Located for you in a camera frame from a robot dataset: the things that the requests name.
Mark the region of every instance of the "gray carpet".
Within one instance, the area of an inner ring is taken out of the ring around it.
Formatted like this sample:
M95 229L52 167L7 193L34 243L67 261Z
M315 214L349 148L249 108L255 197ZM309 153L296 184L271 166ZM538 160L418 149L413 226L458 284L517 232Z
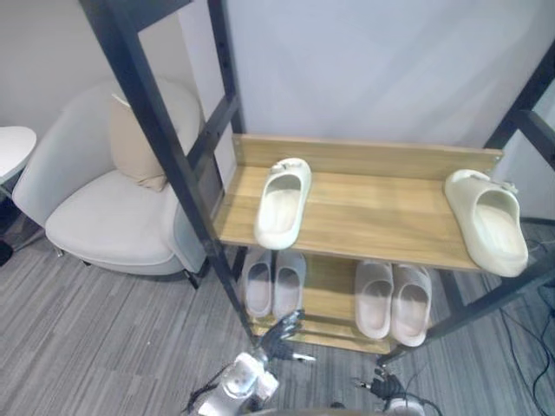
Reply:
M527 227L528 237L555 232ZM543 249L532 251L541 254ZM458 274L465 300L496 279ZM238 318L210 274L198 292L184 280L141 278L57 258L45 240L18 251L0 269L0 414L178 415L188 394L248 347ZM434 280L433 318L447 312ZM547 307L535 292L506 310L538 333ZM555 325L546 339L555 343ZM541 349L511 326L529 384L541 368ZM317 362L275 362L282 386L270 406L380 409L352 378L371 380L375 356L295 344ZM410 390L447 415L538 414L510 358L495 312L390 366L403 382L421 370ZM539 401L554 412L555 369L538 385Z

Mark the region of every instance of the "white armchair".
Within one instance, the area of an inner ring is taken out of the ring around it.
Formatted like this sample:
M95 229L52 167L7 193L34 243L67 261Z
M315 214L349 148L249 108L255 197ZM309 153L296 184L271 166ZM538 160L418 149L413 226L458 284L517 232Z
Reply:
M199 103L183 87L158 80L185 154L202 123ZM43 226L57 247L106 269L142 275L196 273L206 254L168 184L136 185L115 169L108 139L104 82L73 99L40 140L13 192L16 205Z

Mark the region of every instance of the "wooden shelf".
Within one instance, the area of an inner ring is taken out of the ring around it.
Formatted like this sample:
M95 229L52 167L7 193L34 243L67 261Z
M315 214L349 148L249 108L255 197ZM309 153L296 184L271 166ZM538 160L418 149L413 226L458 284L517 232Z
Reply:
M303 329L293 341L386 354L389 340L373 341L355 323L354 279L356 260L305 255L308 276L304 283ZM275 319L252 319L252 329L263 334Z
M226 244L256 245L254 223L268 168L299 157L312 184L293 250L307 257L304 328L293 341L376 354L355 323L356 263L371 258L439 269L477 270L443 194L458 169L488 172L501 151L448 146L383 145L260 135L236 135L238 169L215 227ZM263 334L271 319L251 322Z
M238 167L215 222L224 243L256 245L253 224L267 172ZM293 249L477 270L442 187L439 180L313 172Z

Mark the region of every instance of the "slide sandal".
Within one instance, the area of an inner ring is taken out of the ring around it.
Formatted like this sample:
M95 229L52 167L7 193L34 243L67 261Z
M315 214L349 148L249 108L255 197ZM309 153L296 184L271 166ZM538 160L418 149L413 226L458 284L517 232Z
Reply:
M254 225L261 246L283 250L295 243L311 180L310 166L302 159L284 159L270 169Z
M271 311L271 252L249 248L242 275L247 313L255 318L267 316Z
M392 294L391 264L365 260L356 266L356 326L368 338L380 340L388 334Z
M432 304L432 283L426 269L393 266L395 290L391 301L391 334L401 344L418 347L426 339Z
M296 251L280 251L276 259L273 315L281 319L303 307L306 259Z
M512 185L469 169L453 173L445 182L469 256L482 269L503 277L518 276L528 262L515 192Z

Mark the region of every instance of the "round table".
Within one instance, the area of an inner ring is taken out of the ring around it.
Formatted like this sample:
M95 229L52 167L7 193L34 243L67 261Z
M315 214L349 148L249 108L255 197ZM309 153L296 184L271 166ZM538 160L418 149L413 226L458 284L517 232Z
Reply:
M21 171L35 148L36 134L27 127L0 127L0 192L11 198L3 184Z

